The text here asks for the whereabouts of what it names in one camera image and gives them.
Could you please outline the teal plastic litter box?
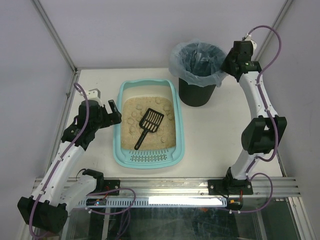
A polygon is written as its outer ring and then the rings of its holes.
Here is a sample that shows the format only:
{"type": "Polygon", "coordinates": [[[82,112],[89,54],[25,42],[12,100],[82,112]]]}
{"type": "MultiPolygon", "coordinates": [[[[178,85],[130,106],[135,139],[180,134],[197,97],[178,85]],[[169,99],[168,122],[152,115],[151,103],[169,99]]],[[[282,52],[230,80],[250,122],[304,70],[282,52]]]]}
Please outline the teal plastic litter box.
{"type": "Polygon", "coordinates": [[[113,134],[113,156],[126,168],[170,167],[185,154],[180,100],[166,79],[125,81],[117,105],[121,124],[113,134]]]}

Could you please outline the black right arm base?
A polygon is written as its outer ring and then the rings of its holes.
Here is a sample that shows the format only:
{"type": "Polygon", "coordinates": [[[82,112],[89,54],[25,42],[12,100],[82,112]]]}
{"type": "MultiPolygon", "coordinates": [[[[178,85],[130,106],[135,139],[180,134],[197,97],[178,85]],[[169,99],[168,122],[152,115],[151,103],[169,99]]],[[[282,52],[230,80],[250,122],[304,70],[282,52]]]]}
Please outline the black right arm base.
{"type": "Polygon", "coordinates": [[[253,195],[252,184],[248,180],[209,179],[207,181],[209,195],[253,195]]]}

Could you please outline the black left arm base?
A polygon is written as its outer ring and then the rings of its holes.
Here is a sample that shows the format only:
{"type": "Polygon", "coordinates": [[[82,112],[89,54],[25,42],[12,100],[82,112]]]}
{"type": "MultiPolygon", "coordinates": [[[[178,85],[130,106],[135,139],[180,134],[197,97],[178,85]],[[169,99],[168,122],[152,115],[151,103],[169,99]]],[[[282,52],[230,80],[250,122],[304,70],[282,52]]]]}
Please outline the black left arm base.
{"type": "Polygon", "coordinates": [[[100,183],[95,193],[107,192],[111,190],[119,189],[121,186],[121,181],[119,179],[104,179],[103,183],[100,183]]]}

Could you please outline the translucent blue bin liner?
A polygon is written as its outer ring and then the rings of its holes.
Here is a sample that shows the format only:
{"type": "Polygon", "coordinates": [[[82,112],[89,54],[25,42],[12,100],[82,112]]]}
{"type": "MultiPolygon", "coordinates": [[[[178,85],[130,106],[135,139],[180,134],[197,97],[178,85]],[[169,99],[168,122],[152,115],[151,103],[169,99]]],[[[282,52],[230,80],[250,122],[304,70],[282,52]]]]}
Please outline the translucent blue bin liner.
{"type": "Polygon", "coordinates": [[[169,56],[168,70],[188,85],[220,87],[228,75],[221,70],[227,54],[214,44],[198,39],[177,44],[169,56]]]}

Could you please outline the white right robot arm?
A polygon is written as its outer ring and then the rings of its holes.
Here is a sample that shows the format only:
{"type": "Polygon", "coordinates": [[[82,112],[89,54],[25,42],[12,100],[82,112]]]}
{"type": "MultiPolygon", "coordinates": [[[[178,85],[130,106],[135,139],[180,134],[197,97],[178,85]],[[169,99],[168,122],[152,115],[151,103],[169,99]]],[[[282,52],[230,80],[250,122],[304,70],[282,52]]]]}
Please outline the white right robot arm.
{"type": "Polygon", "coordinates": [[[248,180],[257,161],[270,162],[287,127],[287,119],[274,109],[263,83],[263,70],[252,60],[254,44],[249,40],[234,41],[221,65],[221,70],[242,88],[250,111],[250,123],[241,134],[242,151],[228,174],[233,180],[248,180]]]}

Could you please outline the black slotted litter scoop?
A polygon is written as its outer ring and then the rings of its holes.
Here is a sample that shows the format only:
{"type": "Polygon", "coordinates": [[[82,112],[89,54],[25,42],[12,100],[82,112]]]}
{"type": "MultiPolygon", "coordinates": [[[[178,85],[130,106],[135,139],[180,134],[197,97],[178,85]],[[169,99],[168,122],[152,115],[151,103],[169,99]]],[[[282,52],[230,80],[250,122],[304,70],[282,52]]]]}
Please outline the black slotted litter scoop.
{"type": "Polygon", "coordinates": [[[164,119],[164,114],[152,109],[148,108],[144,116],[139,122],[139,127],[143,129],[137,143],[134,146],[135,150],[138,150],[143,143],[145,137],[148,133],[155,133],[158,131],[160,124],[164,119]]]}

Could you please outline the black trash bin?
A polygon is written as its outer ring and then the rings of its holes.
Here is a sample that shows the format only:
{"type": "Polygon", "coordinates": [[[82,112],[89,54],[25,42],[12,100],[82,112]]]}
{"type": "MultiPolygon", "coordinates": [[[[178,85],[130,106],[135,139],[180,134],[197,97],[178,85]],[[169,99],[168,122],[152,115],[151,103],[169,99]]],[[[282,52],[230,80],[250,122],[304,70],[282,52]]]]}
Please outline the black trash bin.
{"type": "Polygon", "coordinates": [[[217,71],[216,61],[216,47],[212,44],[195,41],[181,49],[182,71],[178,91],[183,103],[200,107],[209,101],[216,85],[202,85],[205,77],[210,77],[217,71]]]}

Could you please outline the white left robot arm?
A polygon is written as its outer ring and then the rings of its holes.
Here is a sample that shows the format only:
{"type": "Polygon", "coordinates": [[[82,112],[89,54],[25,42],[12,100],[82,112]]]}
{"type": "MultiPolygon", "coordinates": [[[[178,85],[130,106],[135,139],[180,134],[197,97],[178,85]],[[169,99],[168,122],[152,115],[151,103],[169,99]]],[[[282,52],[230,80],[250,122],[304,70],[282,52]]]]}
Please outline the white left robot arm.
{"type": "Polygon", "coordinates": [[[121,123],[122,115],[113,100],[109,100],[111,112],[97,100],[82,101],[78,114],[67,127],[61,138],[58,152],[41,183],[30,197],[21,197],[18,210],[30,228],[59,233],[69,212],[86,195],[99,193],[104,189],[102,172],[86,169],[70,189],[65,190],[78,160],[84,155],[96,132],[121,123]]]}

